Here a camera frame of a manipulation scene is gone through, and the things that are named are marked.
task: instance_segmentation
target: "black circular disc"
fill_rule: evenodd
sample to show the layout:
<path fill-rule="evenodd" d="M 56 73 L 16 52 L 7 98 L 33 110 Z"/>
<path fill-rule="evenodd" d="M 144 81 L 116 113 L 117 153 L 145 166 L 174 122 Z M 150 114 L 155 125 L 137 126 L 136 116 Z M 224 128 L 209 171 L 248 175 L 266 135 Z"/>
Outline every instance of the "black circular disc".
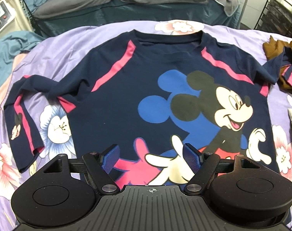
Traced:
<path fill-rule="evenodd" d="M 95 193 L 88 184 L 72 177 L 64 180 L 60 175 L 54 179 L 52 183 L 26 181 L 15 191 L 11 206 L 19 222 L 33 227 L 59 227 L 89 213 Z"/>
<path fill-rule="evenodd" d="M 281 215 L 292 205 L 292 182 L 270 173 L 228 173 L 210 184 L 210 199 L 220 211 L 235 218 L 262 221 Z"/>

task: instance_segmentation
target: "control panel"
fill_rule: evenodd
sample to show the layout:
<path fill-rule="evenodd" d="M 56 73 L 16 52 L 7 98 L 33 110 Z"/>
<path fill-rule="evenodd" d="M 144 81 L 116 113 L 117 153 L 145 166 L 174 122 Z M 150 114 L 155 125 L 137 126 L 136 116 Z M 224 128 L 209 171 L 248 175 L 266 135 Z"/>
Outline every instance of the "control panel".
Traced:
<path fill-rule="evenodd" d="M 0 1 L 0 31 L 14 19 L 5 0 Z"/>

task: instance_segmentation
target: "white crosshair marking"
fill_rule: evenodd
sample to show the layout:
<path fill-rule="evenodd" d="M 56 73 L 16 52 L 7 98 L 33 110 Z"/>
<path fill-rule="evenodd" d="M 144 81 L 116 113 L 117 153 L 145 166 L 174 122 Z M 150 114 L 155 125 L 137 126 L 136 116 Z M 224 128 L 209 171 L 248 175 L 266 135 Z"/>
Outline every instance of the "white crosshair marking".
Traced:
<path fill-rule="evenodd" d="M 155 189 L 155 188 L 151 188 L 151 189 L 149 189 L 148 190 L 150 193 L 155 193 L 155 192 L 157 192 L 157 190 Z"/>

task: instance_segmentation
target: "gray ribbed plate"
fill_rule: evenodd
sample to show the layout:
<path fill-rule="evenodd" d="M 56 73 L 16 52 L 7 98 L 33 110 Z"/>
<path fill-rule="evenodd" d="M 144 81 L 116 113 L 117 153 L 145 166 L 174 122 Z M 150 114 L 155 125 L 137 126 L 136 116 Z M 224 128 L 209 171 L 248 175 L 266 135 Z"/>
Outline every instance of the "gray ribbed plate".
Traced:
<path fill-rule="evenodd" d="M 20 225 L 16 231 L 47 231 Z M 178 186 L 126 186 L 103 196 L 84 219 L 51 231 L 245 231 L 219 219 L 202 197 L 187 196 Z M 283 224 L 259 231 L 288 231 Z"/>

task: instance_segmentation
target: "mickey mouse nose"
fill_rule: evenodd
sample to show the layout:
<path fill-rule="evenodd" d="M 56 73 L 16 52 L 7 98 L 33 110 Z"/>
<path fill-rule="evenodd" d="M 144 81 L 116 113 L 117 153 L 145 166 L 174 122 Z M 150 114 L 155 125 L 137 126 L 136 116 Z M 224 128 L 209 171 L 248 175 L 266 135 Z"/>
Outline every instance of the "mickey mouse nose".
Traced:
<path fill-rule="evenodd" d="M 247 95 L 244 97 L 244 103 L 247 107 L 251 106 L 251 99 Z"/>

